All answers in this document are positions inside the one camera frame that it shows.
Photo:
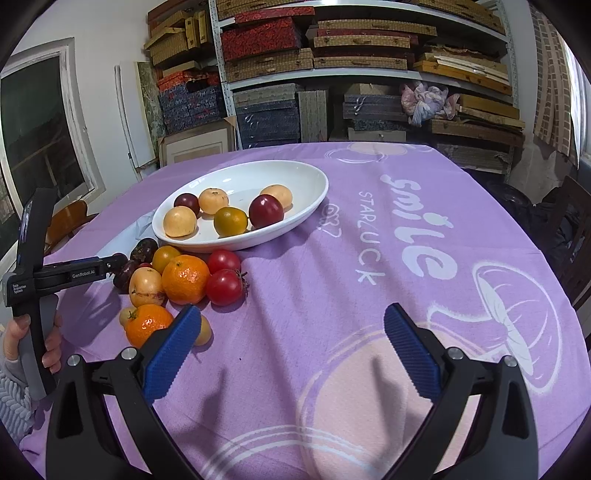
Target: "sleeve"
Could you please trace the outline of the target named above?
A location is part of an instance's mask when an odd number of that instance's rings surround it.
[[[0,420],[12,439],[19,443],[34,423],[34,407],[20,360],[4,357],[0,335]]]

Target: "framed picture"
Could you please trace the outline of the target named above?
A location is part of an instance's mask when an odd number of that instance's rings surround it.
[[[160,139],[161,166],[235,151],[235,122],[229,117]]]

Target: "table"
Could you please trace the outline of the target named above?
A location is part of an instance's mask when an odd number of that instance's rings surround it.
[[[213,343],[193,349],[155,403],[204,478],[380,478],[431,405],[383,333],[384,310],[395,301],[445,346],[472,358],[519,360],[545,472],[591,403],[577,317],[525,233],[430,147],[286,145],[176,164],[130,188],[49,260],[114,253],[105,250],[109,241],[122,231],[141,237],[130,225],[175,189],[217,168],[265,159],[318,166],[330,189],[298,228],[240,252],[247,300],[204,308]],[[128,346],[117,320],[125,306],[129,299],[109,281],[62,293],[64,356],[108,359]],[[144,468],[115,402],[108,405],[128,458]],[[471,401],[442,466],[457,457],[474,410]],[[36,420],[21,449],[44,472],[47,405]]]

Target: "dark purple tomato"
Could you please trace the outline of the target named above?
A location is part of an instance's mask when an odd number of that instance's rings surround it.
[[[188,207],[195,212],[195,215],[199,215],[199,199],[192,193],[182,193],[174,201],[174,206]]]
[[[254,228],[263,228],[283,220],[283,207],[271,195],[259,195],[248,208],[248,217]]]

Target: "screw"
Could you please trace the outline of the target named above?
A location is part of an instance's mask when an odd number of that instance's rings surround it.
[[[505,362],[505,365],[508,367],[516,367],[517,366],[517,360],[515,360],[514,356],[506,355],[503,357],[503,361]]]
[[[70,358],[68,358],[68,365],[70,365],[71,367],[75,367],[79,363],[80,355],[70,355]]]
[[[121,352],[121,358],[123,360],[133,360],[137,354],[138,351],[132,346],[129,346]]]
[[[458,347],[452,346],[451,348],[447,349],[447,354],[449,358],[452,360],[461,360],[464,358],[464,352],[462,352]]]

